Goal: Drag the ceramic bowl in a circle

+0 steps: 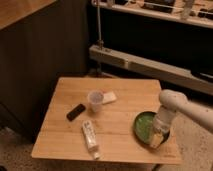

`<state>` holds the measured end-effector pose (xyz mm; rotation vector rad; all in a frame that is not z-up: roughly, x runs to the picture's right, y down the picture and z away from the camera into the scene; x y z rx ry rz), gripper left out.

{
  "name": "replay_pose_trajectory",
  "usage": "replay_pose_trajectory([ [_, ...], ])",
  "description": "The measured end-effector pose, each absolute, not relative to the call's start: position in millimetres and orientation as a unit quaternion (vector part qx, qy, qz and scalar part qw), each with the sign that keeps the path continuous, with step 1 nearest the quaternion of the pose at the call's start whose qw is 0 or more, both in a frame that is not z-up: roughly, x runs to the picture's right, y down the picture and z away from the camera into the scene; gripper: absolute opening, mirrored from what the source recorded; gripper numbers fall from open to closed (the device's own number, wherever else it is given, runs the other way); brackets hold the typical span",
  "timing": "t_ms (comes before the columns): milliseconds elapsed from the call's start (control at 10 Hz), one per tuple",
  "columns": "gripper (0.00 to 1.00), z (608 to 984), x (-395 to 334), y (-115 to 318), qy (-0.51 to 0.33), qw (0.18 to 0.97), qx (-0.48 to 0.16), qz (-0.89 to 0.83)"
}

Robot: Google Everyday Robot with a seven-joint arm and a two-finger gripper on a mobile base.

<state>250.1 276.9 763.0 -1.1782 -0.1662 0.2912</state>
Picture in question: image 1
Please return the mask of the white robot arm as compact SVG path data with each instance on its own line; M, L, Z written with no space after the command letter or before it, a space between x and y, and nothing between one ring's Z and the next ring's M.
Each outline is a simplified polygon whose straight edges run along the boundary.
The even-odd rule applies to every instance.
M149 146L151 148L160 146L178 112L213 133L213 109L190 102L185 94L169 89L160 92L159 101L161 105L153 118L150 130Z

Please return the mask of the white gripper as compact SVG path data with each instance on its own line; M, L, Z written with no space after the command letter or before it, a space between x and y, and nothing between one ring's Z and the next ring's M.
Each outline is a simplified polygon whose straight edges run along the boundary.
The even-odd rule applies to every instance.
M176 112L174 110L170 110L163 105L159 107L159 110L153 119L153 128L158 133L154 133L150 138L150 146L152 148L159 147L161 142L164 140L164 136L162 134L167 134L170 131L172 121L175 117Z

